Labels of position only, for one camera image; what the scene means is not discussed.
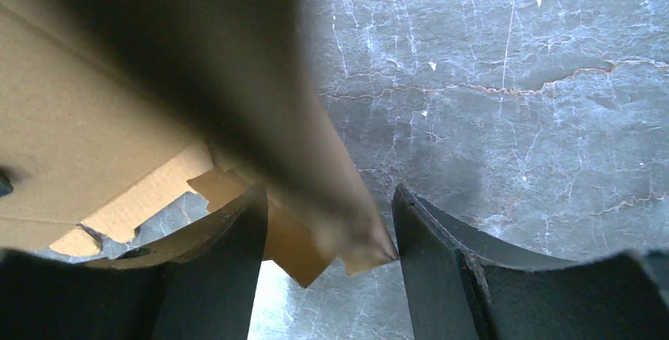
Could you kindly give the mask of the brown cardboard box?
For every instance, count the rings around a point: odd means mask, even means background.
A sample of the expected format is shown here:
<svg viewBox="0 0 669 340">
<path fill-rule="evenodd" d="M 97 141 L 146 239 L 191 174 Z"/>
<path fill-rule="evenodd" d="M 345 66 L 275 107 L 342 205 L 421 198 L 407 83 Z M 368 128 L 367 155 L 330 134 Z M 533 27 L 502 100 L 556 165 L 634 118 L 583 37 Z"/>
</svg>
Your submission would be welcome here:
<svg viewBox="0 0 669 340">
<path fill-rule="evenodd" d="M 398 251 L 308 74 L 300 0 L 42 0 L 128 89 L 244 162 L 349 275 Z"/>
</svg>

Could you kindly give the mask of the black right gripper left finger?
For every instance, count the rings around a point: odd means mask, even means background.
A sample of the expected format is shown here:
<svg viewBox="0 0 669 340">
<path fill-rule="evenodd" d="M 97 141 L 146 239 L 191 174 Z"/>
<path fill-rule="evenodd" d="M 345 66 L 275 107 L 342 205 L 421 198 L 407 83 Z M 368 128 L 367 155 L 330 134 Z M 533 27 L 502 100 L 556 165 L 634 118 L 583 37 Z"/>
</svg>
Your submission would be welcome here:
<svg viewBox="0 0 669 340">
<path fill-rule="evenodd" d="M 265 191 L 115 260 L 1 252 L 4 339 L 245 339 L 267 236 Z"/>
</svg>

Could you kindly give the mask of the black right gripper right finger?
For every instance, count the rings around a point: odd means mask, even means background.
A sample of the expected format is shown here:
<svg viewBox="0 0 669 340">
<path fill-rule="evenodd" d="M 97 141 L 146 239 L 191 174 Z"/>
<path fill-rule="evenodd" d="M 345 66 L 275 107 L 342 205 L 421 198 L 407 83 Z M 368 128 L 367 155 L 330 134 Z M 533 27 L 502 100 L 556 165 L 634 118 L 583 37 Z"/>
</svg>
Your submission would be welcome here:
<svg viewBox="0 0 669 340">
<path fill-rule="evenodd" d="M 665 339 L 668 252 L 585 262 L 486 234 L 399 185 L 392 214 L 417 339 Z"/>
</svg>

